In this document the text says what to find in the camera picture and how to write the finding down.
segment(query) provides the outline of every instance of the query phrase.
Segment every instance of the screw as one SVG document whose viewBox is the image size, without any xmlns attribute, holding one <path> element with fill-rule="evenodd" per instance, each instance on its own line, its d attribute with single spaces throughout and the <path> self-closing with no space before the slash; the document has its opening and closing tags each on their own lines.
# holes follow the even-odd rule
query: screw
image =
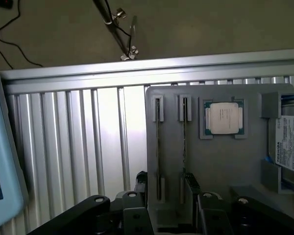
<svg viewBox="0 0 294 235">
<path fill-rule="evenodd" d="M 137 195 L 137 193 L 135 193 L 135 192 L 130 192 L 130 193 L 128 194 L 129 197 L 135 197 L 136 195 Z"/>
<path fill-rule="evenodd" d="M 102 202 L 103 201 L 103 198 L 102 197 L 98 197 L 95 199 L 95 202 Z"/>
<path fill-rule="evenodd" d="M 205 194 L 204 194 L 204 197 L 209 198 L 209 197 L 212 197 L 212 195 L 211 195 L 210 193 L 205 193 Z"/>
<path fill-rule="evenodd" d="M 240 203 L 243 203 L 243 204 L 247 204 L 247 203 L 248 203 L 248 200 L 245 199 L 245 198 L 240 198 L 240 199 L 239 199 L 239 202 L 240 202 Z"/>
</svg>

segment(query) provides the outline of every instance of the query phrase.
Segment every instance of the cable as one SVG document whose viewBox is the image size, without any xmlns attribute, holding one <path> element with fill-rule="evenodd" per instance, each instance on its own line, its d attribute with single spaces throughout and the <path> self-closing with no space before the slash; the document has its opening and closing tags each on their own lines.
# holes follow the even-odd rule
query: cable
<svg viewBox="0 0 294 235">
<path fill-rule="evenodd" d="M 38 63 L 35 63 L 35 62 L 30 61 L 30 60 L 26 57 L 26 55 L 24 54 L 23 50 L 21 49 L 21 47 L 20 47 L 19 45 L 15 44 L 15 43 L 11 43 L 11 42 L 4 41 L 4 40 L 2 40 L 2 39 L 0 39 L 0 42 L 17 47 L 17 48 L 19 49 L 19 51 L 21 52 L 21 54 L 23 55 L 23 57 L 25 58 L 25 60 L 27 60 L 29 63 L 31 63 L 31 64 L 33 64 L 33 65 L 37 65 L 37 66 L 43 67 L 43 65 L 41 65 L 41 64 L 38 64 Z"/>
<path fill-rule="evenodd" d="M 21 10 L 20 10 L 20 7 L 21 7 L 21 4 L 20 4 L 20 1 L 21 0 L 18 0 L 18 14 L 16 17 L 12 18 L 11 20 L 9 20 L 4 26 L 2 26 L 0 28 L 0 31 L 3 30 L 5 27 L 7 27 L 8 25 L 10 25 L 11 23 L 13 23 L 15 20 L 17 20 L 20 16 L 21 16 Z M 33 65 L 37 65 L 37 66 L 40 66 L 40 67 L 43 67 L 41 64 L 37 64 L 37 63 L 34 63 L 32 61 L 30 61 L 26 55 L 24 54 L 23 50 L 20 48 L 19 45 L 15 44 L 15 43 L 11 43 L 11 42 L 7 42 L 7 41 L 4 41 L 2 39 L 0 39 L 0 42 L 3 42 L 5 44 L 9 44 L 9 45 L 12 45 L 12 46 L 15 46 L 19 49 L 19 51 L 21 52 L 21 54 L 23 55 L 23 57 L 25 58 L 25 60 L 27 60 L 29 63 L 33 64 Z M 0 55 L 3 57 L 3 59 L 6 61 L 6 63 L 8 64 L 8 66 L 13 69 L 12 65 L 8 62 L 8 60 L 6 59 L 6 57 L 4 56 L 4 54 L 0 51 Z"/>
<path fill-rule="evenodd" d="M 20 1 L 18 0 L 18 15 L 12 19 L 10 19 L 4 26 L 2 26 L 0 28 L 0 31 L 3 30 L 5 27 L 7 27 L 9 24 L 11 24 L 12 22 L 14 22 L 15 20 L 17 20 L 20 16 L 21 16 L 21 11 L 20 11 Z M 4 60 L 6 61 L 6 63 L 8 64 L 8 66 L 13 69 L 13 67 L 11 66 L 11 64 L 7 61 L 6 57 L 3 55 L 3 53 L 0 51 L 1 56 L 4 58 Z"/>
<path fill-rule="evenodd" d="M 115 28 L 117 28 L 118 30 L 120 30 L 122 33 L 124 33 L 126 36 L 129 37 L 129 40 L 128 40 L 128 51 L 127 51 L 127 56 L 128 58 L 129 57 L 129 53 L 130 53 L 130 50 L 131 50 L 131 42 L 132 42 L 132 35 L 130 35 L 129 33 L 125 32 L 121 27 L 119 27 L 114 21 L 113 21 L 113 17 L 112 17 L 112 13 L 111 13 L 111 8 L 110 8 L 110 5 L 108 3 L 108 0 L 104 0 L 106 5 L 107 5 L 107 8 L 108 8 L 108 12 L 109 12 L 109 16 L 110 16 L 110 19 L 111 19 L 111 22 L 112 24 L 115 26 Z"/>
</svg>

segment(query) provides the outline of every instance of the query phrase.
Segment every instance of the gray plastic holder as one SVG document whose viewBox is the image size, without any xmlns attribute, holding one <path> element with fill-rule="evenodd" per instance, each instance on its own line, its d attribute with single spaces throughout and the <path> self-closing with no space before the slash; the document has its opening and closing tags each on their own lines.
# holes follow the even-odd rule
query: gray plastic holder
<svg viewBox="0 0 294 235">
<path fill-rule="evenodd" d="M 203 191 L 230 200 L 230 185 L 252 185 L 289 216 L 294 197 L 272 193 L 261 184 L 261 160 L 268 155 L 268 120 L 262 94 L 292 93 L 290 84 L 161 86 L 146 91 L 148 210 L 155 228 L 189 223 L 191 199 L 183 191 L 183 168 Z M 183 99 L 187 99 L 186 159 L 183 155 Z M 159 123 L 155 102 L 160 101 Z M 244 101 L 244 135 L 205 136 L 204 101 Z M 157 149 L 157 128 L 160 144 Z"/>
<path fill-rule="evenodd" d="M 272 92 L 261 95 L 262 98 L 262 118 L 281 118 L 282 116 L 282 97 L 294 96 L 294 92 Z M 262 160 L 261 162 L 261 183 L 271 191 L 279 194 L 294 194 L 294 191 L 283 187 L 282 166 Z"/>
</svg>

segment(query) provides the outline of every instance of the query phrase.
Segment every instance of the bolt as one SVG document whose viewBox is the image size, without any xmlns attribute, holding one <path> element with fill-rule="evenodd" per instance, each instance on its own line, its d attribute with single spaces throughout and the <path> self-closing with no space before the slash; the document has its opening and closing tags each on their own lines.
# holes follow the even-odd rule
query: bolt
<svg viewBox="0 0 294 235">
<path fill-rule="evenodd" d="M 137 193 L 135 193 L 135 192 L 130 192 L 130 193 L 128 194 L 129 197 L 135 197 L 136 195 L 137 195 Z"/>
<path fill-rule="evenodd" d="M 243 204 L 247 204 L 247 203 L 248 203 L 248 200 L 245 199 L 245 198 L 240 198 L 240 199 L 239 199 L 239 202 L 240 202 L 240 203 L 243 203 Z"/>
<path fill-rule="evenodd" d="M 212 195 L 211 195 L 210 193 L 205 193 L 205 194 L 204 194 L 204 197 L 209 198 L 209 197 L 212 197 Z"/>
<path fill-rule="evenodd" d="M 103 201 L 103 198 L 102 197 L 98 197 L 95 199 L 95 202 L 102 202 Z"/>
<path fill-rule="evenodd" d="M 117 17 L 124 19 L 125 17 L 127 17 L 127 14 L 122 8 L 118 8 L 117 9 Z"/>
</svg>

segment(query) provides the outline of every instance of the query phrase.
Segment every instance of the metal frame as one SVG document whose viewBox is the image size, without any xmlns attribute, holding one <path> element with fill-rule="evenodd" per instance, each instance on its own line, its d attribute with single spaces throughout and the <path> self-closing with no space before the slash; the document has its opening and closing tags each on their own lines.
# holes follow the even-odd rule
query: metal frame
<svg viewBox="0 0 294 235">
<path fill-rule="evenodd" d="M 90 195 L 112 198 L 133 189 L 137 172 L 147 169 L 147 87 L 294 85 L 294 49 L 7 70 L 0 75 L 30 197 L 24 213 L 3 225 L 0 235 L 22 235 Z"/>
<path fill-rule="evenodd" d="M 8 70 L 0 74 L 8 94 L 224 79 L 231 83 L 239 78 L 294 75 L 294 49 Z"/>
</svg>

